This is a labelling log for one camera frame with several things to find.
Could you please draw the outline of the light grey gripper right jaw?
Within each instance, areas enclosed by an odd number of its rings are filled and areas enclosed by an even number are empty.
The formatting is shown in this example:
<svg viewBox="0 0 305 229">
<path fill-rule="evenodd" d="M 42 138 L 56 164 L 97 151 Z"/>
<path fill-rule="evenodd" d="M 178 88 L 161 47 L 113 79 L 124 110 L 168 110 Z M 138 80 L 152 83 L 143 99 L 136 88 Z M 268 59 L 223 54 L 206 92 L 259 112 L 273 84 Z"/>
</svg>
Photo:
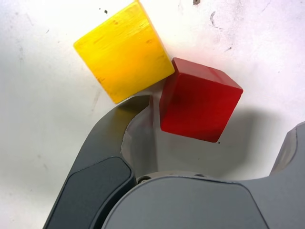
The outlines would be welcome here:
<svg viewBox="0 0 305 229">
<path fill-rule="evenodd" d="M 268 177 L 239 182 L 164 176 L 137 185 L 107 216 L 105 229 L 302 229 L 305 125 L 286 135 Z"/>
</svg>

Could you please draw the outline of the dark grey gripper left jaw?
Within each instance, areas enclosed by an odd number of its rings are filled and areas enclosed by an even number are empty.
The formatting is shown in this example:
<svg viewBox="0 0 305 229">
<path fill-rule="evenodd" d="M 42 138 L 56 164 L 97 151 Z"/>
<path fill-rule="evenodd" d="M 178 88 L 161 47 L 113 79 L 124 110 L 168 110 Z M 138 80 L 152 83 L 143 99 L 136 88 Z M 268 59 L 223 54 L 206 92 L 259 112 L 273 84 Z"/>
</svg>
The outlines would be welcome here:
<svg viewBox="0 0 305 229">
<path fill-rule="evenodd" d="M 153 98 L 135 96 L 109 111 L 90 131 L 45 228 L 101 228 L 137 179 L 156 169 Z"/>
</svg>

